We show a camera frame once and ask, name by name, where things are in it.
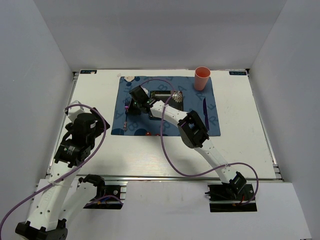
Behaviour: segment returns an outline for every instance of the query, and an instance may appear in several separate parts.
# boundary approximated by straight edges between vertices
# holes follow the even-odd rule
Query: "white enclosure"
[[[312,239],[320,239],[319,12],[318,0],[1,1],[1,218],[46,176],[72,71],[204,65],[250,69],[282,177],[293,184]],[[277,189],[274,199],[285,201]],[[294,196],[290,203],[299,205]],[[9,217],[2,239],[17,238],[29,207]]]

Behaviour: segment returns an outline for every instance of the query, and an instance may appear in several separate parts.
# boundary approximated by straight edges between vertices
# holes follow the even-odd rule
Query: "robotic arm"
[[[104,132],[103,120],[94,112],[85,113],[82,107],[72,107],[66,112],[72,121],[65,128],[67,133],[54,156],[48,180],[53,186],[42,193],[36,210],[26,222],[20,222],[15,232],[27,240],[64,240],[67,225],[77,213],[96,196],[104,196],[105,180],[89,174],[81,180],[80,187],[65,202],[65,198],[80,169],[55,183],[64,174],[78,167],[95,147],[95,139]]]
[[[149,98],[141,86],[133,88],[130,92],[132,99],[143,113],[161,118],[165,103],[155,98]],[[184,144],[196,150],[213,167],[225,165],[216,170],[222,184],[231,196],[238,196],[247,181],[243,175],[236,171],[215,148],[209,139],[208,131],[195,111],[179,111],[171,106],[165,107],[164,120],[177,126]]]

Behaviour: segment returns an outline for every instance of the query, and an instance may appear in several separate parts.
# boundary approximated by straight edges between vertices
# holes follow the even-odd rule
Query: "blue placemat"
[[[119,81],[119,89],[116,97],[114,119],[112,124],[112,135],[125,136],[145,136],[147,132],[151,135],[160,134],[159,120],[150,120],[148,114],[128,115],[127,116],[127,131],[124,132],[125,115],[125,99],[130,97],[129,91],[143,82],[150,79],[161,79],[169,81],[176,91],[183,93],[183,110],[190,112],[195,110],[205,124],[205,116],[203,111],[203,100],[206,99],[207,114],[209,120],[209,136],[220,136],[220,127],[218,121],[218,113],[216,108],[216,101],[212,86],[211,78],[209,78],[204,90],[197,91],[194,89],[194,77],[186,76],[128,76],[121,77]],[[149,81],[143,85],[144,88],[150,91],[170,91],[169,84],[163,81]],[[165,136],[180,136],[179,130],[176,126],[165,122],[163,125],[163,135]]]

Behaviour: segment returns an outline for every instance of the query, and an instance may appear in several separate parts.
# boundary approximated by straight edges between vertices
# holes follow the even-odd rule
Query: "white table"
[[[121,76],[194,76],[194,70],[98,70],[96,74],[80,74],[72,96],[96,107],[112,126]],[[265,139],[248,77],[229,75],[228,71],[211,72],[221,136],[211,137],[216,148],[229,163],[250,164],[260,179],[275,179],[272,158]],[[210,169],[210,165],[179,136],[165,136],[170,159],[186,174]],[[254,178],[245,166],[235,166],[246,178]],[[180,177],[167,163],[159,136],[111,135],[108,130],[101,149],[80,174],[112,176]],[[206,177],[217,177],[215,172]]]

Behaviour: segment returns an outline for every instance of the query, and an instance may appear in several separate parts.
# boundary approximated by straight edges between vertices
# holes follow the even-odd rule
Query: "red object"
[[[210,77],[210,69],[205,66],[197,67],[194,74],[194,88],[198,91],[202,91]]]

